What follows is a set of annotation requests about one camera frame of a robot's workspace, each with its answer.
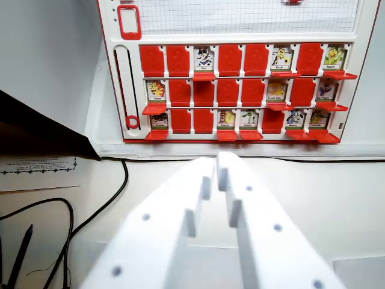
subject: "black cable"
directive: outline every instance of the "black cable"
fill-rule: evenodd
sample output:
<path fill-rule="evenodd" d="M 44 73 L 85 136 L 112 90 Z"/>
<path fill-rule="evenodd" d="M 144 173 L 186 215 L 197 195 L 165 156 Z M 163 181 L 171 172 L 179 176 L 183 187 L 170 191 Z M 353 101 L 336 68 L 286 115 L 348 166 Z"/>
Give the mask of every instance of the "black cable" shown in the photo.
<path fill-rule="evenodd" d="M 106 207 L 108 207 L 108 205 L 110 203 L 112 203 L 119 195 L 120 193 L 123 191 L 123 189 L 126 187 L 126 184 L 128 182 L 128 169 L 127 169 L 127 165 L 126 165 L 126 162 L 124 160 L 122 160 L 122 165 L 123 165 L 123 168 L 125 170 L 125 180 L 123 181 L 122 185 L 120 186 L 119 190 L 112 196 L 112 198 L 110 198 L 107 203 L 105 203 L 104 205 L 102 205 L 95 213 L 92 214 L 91 217 L 89 217 L 86 221 L 84 221 L 83 223 L 81 223 L 71 234 L 70 238 L 67 239 L 66 243 L 64 244 L 61 252 L 60 252 L 60 255 L 59 255 L 59 258 L 56 260 L 56 263 L 51 271 L 51 274 L 49 275 L 45 285 L 44 285 L 44 289 L 48 289 L 49 287 L 49 284 L 52 282 L 52 279 L 54 278 L 58 268 L 59 268 L 59 265 L 60 265 L 60 261 L 61 259 L 63 258 L 66 258 L 65 257 L 65 248 L 68 247 L 71 239 L 73 238 L 73 236 L 76 235 L 77 232 L 79 232 L 85 225 L 87 225 L 88 223 L 90 223 L 100 212 L 102 212 Z"/>
<path fill-rule="evenodd" d="M 282 158 L 282 157 L 264 157 L 264 158 L 273 158 L 275 160 L 281 161 L 291 161 L 293 163 L 312 163 L 312 164 L 339 164 L 339 163 L 385 163 L 384 159 L 379 160 L 295 160 L 292 158 Z"/>
<path fill-rule="evenodd" d="M 52 264 L 47 269 L 33 270 L 33 271 L 30 271 L 26 276 L 28 276 L 28 275 L 30 275 L 32 273 L 35 273 L 35 272 L 43 272 L 43 271 L 49 270 L 55 264 L 56 260 L 54 262 L 52 262 Z M 71 288 L 71 282 L 72 282 L 72 280 L 71 280 L 71 270 L 68 267 L 67 267 L 67 270 L 68 270 L 68 277 L 70 278 L 69 288 Z"/>
<path fill-rule="evenodd" d="M 72 208 L 72 206 L 71 206 L 69 201 L 67 201 L 66 199 L 63 199 L 61 197 L 53 197 L 52 199 L 40 200 L 40 201 L 38 201 L 36 203 L 30 204 L 30 205 L 25 206 L 25 207 L 23 207 L 21 209 L 18 209 L 15 212 L 12 212 L 10 214 L 7 214 L 5 216 L 0 217 L 0 221 L 5 220 L 5 219 L 7 219 L 9 217 L 12 217 L 12 216 L 14 216 L 16 214 L 19 214 L 21 212 L 24 212 L 27 209 L 33 208 L 33 207 L 41 205 L 41 204 L 49 203 L 49 202 L 64 202 L 67 205 L 67 207 L 68 207 L 68 210 L 69 210 L 69 213 L 70 213 L 70 228 L 68 230 L 68 236 L 67 236 L 66 244 L 69 244 L 69 240 L 71 238 L 71 233 L 72 233 L 72 229 L 73 229 L 73 208 Z M 67 282 L 68 282 L 68 280 L 67 280 L 68 275 L 67 275 L 67 269 L 66 269 L 67 268 L 67 259 L 68 259 L 68 248 L 69 248 L 68 245 L 64 245 L 64 247 L 63 247 L 63 255 L 64 255 L 63 288 L 65 288 L 65 289 L 68 288 L 68 284 L 67 284 Z"/>

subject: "character card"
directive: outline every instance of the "character card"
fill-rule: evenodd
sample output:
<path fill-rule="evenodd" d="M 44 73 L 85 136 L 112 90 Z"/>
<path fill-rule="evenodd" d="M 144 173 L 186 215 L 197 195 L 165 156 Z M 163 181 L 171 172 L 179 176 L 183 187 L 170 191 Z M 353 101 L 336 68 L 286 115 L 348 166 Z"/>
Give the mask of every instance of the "character card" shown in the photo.
<path fill-rule="evenodd" d="M 147 80 L 146 86 L 149 103 L 166 102 L 166 88 L 160 80 Z"/>
<path fill-rule="evenodd" d="M 267 102 L 284 102 L 287 85 L 280 81 L 270 81 L 267 86 Z"/>
<path fill-rule="evenodd" d="M 270 69 L 274 70 L 290 70 L 293 50 L 289 47 L 275 46 L 273 48 L 273 62 Z"/>
<path fill-rule="evenodd" d="M 240 129 L 256 129 L 258 124 L 258 114 L 255 110 L 241 110 Z"/>
<path fill-rule="evenodd" d="M 214 52 L 210 46 L 194 47 L 194 71 L 214 71 Z"/>
<path fill-rule="evenodd" d="M 218 110 L 217 129 L 234 129 L 235 113 L 232 111 Z"/>
<path fill-rule="evenodd" d="M 157 116 L 150 116 L 152 129 L 168 129 L 167 113 L 162 113 Z"/>
<path fill-rule="evenodd" d="M 328 46 L 324 61 L 324 70 L 343 69 L 347 51 L 340 46 Z"/>
<path fill-rule="evenodd" d="M 286 119 L 286 129 L 303 129 L 306 113 L 303 110 L 292 110 Z"/>
<path fill-rule="evenodd" d="M 321 79 L 315 96 L 315 101 L 333 101 L 336 97 L 338 83 L 330 78 Z"/>
<path fill-rule="evenodd" d="M 326 110 L 313 110 L 309 129 L 325 129 L 329 122 L 330 113 Z"/>

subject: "white wall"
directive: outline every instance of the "white wall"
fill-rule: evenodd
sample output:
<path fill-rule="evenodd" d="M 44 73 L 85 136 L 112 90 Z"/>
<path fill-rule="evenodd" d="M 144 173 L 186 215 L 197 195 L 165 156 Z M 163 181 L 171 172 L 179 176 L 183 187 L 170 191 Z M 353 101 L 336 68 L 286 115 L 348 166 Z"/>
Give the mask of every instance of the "white wall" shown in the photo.
<path fill-rule="evenodd" d="M 353 100 L 342 144 L 385 144 L 383 111 L 385 108 L 384 54 L 385 3 L 377 14 L 369 51 Z"/>
<path fill-rule="evenodd" d="M 96 0 L 0 6 L 0 89 L 84 133 L 102 39 Z"/>

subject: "red plastic handle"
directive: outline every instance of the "red plastic handle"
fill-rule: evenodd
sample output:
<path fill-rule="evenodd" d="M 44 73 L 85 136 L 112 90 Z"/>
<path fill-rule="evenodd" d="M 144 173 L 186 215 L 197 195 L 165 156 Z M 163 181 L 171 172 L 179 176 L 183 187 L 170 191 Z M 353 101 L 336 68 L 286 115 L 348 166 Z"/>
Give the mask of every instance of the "red plastic handle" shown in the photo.
<path fill-rule="evenodd" d="M 122 24 L 122 16 L 121 12 L 123 9 L 134 9 L 137 12 L 137 24 L 138 24 L 138 32 L 124 32 L 123 24 Z M 120 34 L 124 40 L 139 40 L 142 38 L 142 31 L 140 30 L 140 18 L 139 18 L 139 9 L 136 5 L 128 5 L 122 4 L 118 6 L 118 17 L 119 17 L 119 26 L 120 26 Z"/>
<path fill-rule="evenodd" d="M 131 119 L 136 120 L 137 121 L 136 124 L 134 124 L 134 125 L 131 124 Z M 132 129 L 138 128 L 139 127 L 139 118 L 137 116 L 128 116 L 128 117 L 126 117 L 126 124 L 129 128 L 132 128 Z"/>

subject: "grid panel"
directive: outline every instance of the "grid panel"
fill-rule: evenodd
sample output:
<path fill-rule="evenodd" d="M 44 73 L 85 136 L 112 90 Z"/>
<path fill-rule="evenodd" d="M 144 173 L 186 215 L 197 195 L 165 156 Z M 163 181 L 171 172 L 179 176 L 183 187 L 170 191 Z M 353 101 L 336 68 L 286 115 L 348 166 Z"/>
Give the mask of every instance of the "grid panel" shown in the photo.
<path fill-rule="evenodd" d="M 359 0 L 135 0 L 144 35 L 352 32 Z"/>

